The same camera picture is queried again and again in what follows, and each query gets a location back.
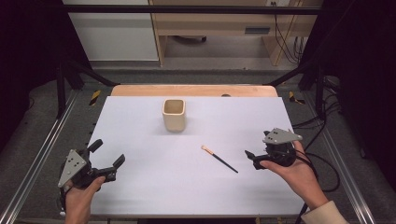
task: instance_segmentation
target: aluminum rail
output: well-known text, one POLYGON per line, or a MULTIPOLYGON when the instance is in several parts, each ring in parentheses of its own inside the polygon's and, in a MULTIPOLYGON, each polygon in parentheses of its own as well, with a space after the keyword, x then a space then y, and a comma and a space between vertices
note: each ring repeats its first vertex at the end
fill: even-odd
MULTIPOLYGON (((303 95, 304 98, 307 99, 307 103, 312 113, 316 115, 317 113, 314 107, 314 100, 309 94, 306 94, 305 92, 303 92, 303 95)), ((329 130, 326 127, 324 127, 323 129, 323 137, 324 137, 323 139, 324 144, 329 149, 328 152, 332 159, 332 163, 334 167, 337 168, 340 174, 340 178, 344 190, 346 191, 346 195, 348 196, 355 210, 359 222, 364 224, 374 224, 375 220, 370 211, 370 208, 368 207, 366 201, 364 201, 364 198, 361 195, 361 191, 359 190, 358 185, 356 184, 352 176, 352 173, 349 172, 349 169, 347 168, 347 164, 344 162, 344 159, 342 158, 336 144, 332 140, 332 136, 330 135, 329 130)))
POLYGON ((342 13, 321 7, 237 7, 237 6, 131 6, 131 5, 42 5, 44 9, 71 13, 186 13, 186 14, 272 14, 319 15, 342 13))
POLYGON ((11 224, 14 223, 17 218, 18 213, 21 211, 21 208, 26 201, 27 196, 30 193, 35 181, 37 180, 40 171, 50 154, 53 145, 55 144, 56 139, 58 138, 62 128, 64 127, 65 122, 67 121, 70 112, 73 108, 73 105, 76 102, 78 97, 78 91, 72 91, 69 99, 68 99, 68 107, 64 111, 64 114, 56 119, 46 140, 38 151, 35 160, 29 168, 29 171, 26 173, 26 176, 22 180, 17 192, 14 194, 11 202, 8 204, 6 210, 0 216, 0 224, 11 224))

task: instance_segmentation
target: paintbrush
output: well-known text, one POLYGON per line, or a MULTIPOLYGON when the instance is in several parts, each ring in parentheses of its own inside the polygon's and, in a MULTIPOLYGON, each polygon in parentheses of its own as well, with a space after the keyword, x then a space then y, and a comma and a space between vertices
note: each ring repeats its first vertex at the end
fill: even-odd
POLYGON ((232 169, 233 171, 235 171, 236 173, 238 173, 231 165, 229 165, 227 162, 225 162, 224 160, 222 160, 220 157, 218 157, 215 153, 213 153, 213 151, 211 151, 209 148, 207 148, 206 146, 201 146, 201 149, 205 150, 207 153, 209 153, 210 155, 212 155, 214 158, 216 158, 218 161, 221 161, 224 165, 228 166, 230 169, 232 169))

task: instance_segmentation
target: brush handle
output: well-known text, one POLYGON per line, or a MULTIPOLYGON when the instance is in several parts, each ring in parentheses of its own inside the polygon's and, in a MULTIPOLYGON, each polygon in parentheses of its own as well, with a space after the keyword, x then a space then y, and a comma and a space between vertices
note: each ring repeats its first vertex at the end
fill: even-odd
POLYGON ((231 165, 229 165, 227 162, 222 160, 220 157, 218 157, 216 154, 212 154, 218 161, 221 161, 224 165, 228 166, 230 169, 232 169, 234 172, 238 173, 231 165))

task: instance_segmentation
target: wooden cabinet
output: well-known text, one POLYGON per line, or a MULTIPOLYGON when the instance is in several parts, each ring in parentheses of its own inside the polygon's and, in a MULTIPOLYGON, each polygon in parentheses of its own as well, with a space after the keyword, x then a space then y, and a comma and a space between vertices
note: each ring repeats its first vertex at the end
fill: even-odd
MULTIPOLYGON (((269 0, 149 0, 159 6, 245 6, 265 7, 269 0)), ((322 0, 290 0, 290 7, 318 7, 322 0)), ((260 35, 273 65, 278 65, 284 43, 290 36, 309 36, 316 16, 250 14, 166 14, 153 13, 154 34, 163 65, 169 35, 260 35)))

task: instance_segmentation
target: sleeve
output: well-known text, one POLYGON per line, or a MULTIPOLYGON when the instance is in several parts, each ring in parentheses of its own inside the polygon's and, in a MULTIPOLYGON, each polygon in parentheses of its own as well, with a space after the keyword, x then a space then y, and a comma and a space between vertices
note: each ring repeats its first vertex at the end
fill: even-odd
POLYGON ((330 201, 323 204, 321 207, 309 211, 301 216, 306 224, 345 224, 347 221, 341 216, 335 203, 330 201))

